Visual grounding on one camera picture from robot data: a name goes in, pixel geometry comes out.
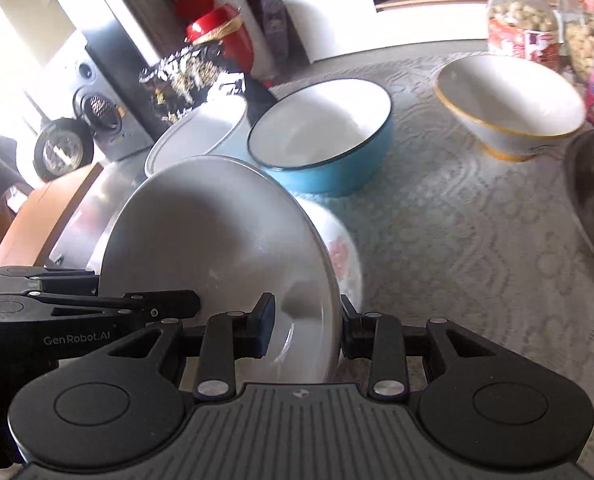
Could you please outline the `white lace tablecloth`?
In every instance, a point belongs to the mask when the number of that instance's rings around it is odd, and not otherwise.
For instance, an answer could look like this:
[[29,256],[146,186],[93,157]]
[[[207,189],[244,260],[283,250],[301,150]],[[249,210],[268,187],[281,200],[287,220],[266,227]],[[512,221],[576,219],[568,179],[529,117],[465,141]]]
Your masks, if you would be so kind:
[[[446,56],[353,67],[393,99],[393,144],[360,191],[324,197],[358,249],[363,304],[407,324],[449,318],[562,374],[594,405],[594,256],[562,152],[504,162],[435,92]],[[594,476],[594,429],[582,456]]]

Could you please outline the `grey loudspeaker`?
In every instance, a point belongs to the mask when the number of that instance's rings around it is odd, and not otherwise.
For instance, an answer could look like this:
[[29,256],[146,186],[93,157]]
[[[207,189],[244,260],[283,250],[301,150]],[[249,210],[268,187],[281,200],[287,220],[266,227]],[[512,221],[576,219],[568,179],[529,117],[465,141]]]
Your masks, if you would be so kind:
[[73,109],[92,130],[106,159],[119,162],[153,145],[138,84],[145,67],[137,47],[115,20],[100,29],[77,29],[84,46],[77,54]]

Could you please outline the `red trash bin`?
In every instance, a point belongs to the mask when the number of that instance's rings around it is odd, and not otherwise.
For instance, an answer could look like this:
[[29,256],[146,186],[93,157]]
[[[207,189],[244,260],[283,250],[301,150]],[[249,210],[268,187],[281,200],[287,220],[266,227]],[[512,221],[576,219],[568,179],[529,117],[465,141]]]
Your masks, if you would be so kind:
[[226,58],[244,72],[251,71],[255,61],[254,46],[241,10],[230,3],[218,6],[216,0],[177,0],[175,14],[186,24],[186,42],[218,41]]

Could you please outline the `white tv cabinet shelf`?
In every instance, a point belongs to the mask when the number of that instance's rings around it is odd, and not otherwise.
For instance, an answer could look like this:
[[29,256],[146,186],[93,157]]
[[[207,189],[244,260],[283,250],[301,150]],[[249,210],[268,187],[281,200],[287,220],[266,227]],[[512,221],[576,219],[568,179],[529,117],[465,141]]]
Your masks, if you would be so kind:
[[406,44],[488,38],[488,0],[283,0],[311,63]]

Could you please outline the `white bowl with orange logo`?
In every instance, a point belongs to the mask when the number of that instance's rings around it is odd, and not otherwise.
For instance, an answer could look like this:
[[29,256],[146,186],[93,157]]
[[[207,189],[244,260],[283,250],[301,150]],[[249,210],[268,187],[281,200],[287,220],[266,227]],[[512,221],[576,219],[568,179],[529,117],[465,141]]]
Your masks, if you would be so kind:
[[145,174],[152,177],[194,156],[225,155],[250,162],[247,112],[248,103],[242,96],[221,96],[185,113],[149,151]]

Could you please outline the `floral white shallow bowl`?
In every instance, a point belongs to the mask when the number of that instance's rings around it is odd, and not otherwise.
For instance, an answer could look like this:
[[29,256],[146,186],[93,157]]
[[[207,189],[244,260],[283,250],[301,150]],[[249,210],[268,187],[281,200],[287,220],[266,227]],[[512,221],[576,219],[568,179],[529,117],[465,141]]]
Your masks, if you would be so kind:
[[337,278],[341,295],[363,310],[363,273],[358,249],[349,231],[333,212],[311,200],[297,198],[323,240]]

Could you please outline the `blue enamel bowl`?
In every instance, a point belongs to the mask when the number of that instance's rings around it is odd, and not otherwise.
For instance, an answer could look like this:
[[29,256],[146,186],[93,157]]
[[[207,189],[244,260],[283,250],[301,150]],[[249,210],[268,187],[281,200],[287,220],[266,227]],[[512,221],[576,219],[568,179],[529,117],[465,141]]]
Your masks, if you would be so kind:
[[288,191],[346,196],[374,176],[392,140],[388,91],[341,78],[278,100],[251,128],[247,150]]

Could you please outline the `black plum snack bag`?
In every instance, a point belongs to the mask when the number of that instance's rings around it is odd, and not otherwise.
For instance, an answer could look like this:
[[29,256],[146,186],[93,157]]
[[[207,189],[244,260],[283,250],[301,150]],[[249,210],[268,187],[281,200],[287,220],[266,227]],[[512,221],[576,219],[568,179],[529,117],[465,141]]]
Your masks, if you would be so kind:
[[219,40],[187,44],[142,70],[139,82],[149,93],[155,114],[167,126],[218,96],[242,96],[253,125],[277,102],[260,80],[224,55]]

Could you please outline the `wooden side table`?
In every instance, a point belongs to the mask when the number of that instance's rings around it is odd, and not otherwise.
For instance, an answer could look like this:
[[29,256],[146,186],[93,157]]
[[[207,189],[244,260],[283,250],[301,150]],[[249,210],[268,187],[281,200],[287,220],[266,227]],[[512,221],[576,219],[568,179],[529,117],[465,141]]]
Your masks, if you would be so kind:
[[103,166],[96,162],[32,191],[0,243],[0,268],[44,266],[68,221],[102,171]]

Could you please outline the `large white ceramic bowl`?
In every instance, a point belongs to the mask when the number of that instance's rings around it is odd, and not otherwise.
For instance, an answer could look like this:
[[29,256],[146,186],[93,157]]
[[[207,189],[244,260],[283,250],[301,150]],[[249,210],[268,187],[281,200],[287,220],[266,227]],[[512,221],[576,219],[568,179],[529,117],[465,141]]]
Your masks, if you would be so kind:
[[321,236],[285,188],[239,159],[198,156],[147,178],[113,226],[100,293],[192,289],[201,311],[276,301],[267,354],[236,363],[239,382],[328,382],[339,356],[340,297]]

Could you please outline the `peanut jar gold lid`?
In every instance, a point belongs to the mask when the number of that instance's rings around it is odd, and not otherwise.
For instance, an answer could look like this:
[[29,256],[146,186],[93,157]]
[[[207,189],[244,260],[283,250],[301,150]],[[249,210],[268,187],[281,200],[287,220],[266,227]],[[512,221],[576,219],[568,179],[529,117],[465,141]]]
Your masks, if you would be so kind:
[[489,0],[488,50],[559,71],[559,26],[548,0]]

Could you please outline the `white conical bowl yellow rim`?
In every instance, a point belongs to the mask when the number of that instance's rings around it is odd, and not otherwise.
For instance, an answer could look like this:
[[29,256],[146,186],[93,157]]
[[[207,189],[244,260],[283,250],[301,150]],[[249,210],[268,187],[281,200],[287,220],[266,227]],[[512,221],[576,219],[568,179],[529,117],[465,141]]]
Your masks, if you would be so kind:
[[585,124],[586,108],[574,86],[520,58],[459,58],[439,70],[435,92],[492,156],[513,162],[558,148]]

